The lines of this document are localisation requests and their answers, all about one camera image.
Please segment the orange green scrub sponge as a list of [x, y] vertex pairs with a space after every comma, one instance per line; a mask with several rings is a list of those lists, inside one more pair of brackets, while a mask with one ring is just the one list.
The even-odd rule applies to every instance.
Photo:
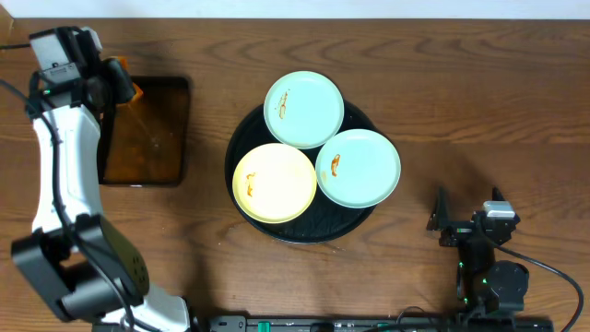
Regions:
[[133, 82], [127, 72], [127, 64], [124, 58], [113, 57], [109, 61], [109, 68], [112, 73], [112, 86], [116, 104], [135, 102], [143, 96], [143, 91]]

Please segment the yellow plate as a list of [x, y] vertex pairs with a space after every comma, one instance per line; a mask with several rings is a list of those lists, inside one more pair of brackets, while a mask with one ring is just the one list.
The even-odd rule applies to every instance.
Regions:
[[282, 143], [268, 143], [240, 159], [230, 189], [248, 217], [280, 224], [296, 219], [311, 205], [317, 180], [303, 152]]

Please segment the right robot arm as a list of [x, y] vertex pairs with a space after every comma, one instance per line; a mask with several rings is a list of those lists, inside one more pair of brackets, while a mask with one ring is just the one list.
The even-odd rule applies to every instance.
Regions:
[[521, 264], [498, 260], [495, 250], [512, 239], [520, 218], [499, 189], [469, 220], [451, 217], [446, 190], [440, 188], [427, 229], [440, 234], [441, 247], [459, 254], [457, 296], [475, 315], [513, 314], [525, 308], [529, 272]]

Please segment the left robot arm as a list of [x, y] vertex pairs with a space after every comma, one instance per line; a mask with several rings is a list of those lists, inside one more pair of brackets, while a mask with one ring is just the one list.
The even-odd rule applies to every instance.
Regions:
[[139, 251], [103, 214], [100, 119], [138, 93], [124, 64], [101, 59], [97, 33], [33, 33], [39, 67], [21, 98], [41, 155], [40, 197], [29, 236], [11, 245], [20, 273], [61, 321], [96, 331], [191, 327], [186, 301], [149, 279]]

